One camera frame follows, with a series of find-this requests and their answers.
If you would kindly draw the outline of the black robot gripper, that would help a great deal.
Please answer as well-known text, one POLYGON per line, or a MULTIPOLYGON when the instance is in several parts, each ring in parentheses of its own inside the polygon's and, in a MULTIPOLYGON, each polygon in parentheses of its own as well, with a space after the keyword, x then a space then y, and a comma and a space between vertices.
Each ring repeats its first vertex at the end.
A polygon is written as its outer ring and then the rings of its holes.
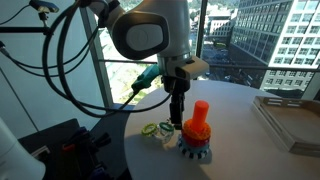
POLYGON ((182 129, 182 119, 184 111, 184 92, 190 89, 190 81, 178 77, 163 76, 162 82, 166 92, 180 93, 177 98, 177 117, 176 117, 176 97, 172 95, 170 108, 170 120, 172 124, 176 124, 177 130, 182 129))

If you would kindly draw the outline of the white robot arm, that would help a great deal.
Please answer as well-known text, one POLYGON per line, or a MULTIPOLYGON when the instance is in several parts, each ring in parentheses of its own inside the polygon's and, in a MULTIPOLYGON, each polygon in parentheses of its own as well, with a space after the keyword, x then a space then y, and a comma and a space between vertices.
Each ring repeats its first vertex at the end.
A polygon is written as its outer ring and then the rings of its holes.
POLYGON ((157 57, 164 88, 172 94, 169 120, 182 128, 184 93, 192 78, 189 10, 186 0, 142 0, 126 11, 118 0, 80 0, 109 31, 117 51, 131 60, 157 57))

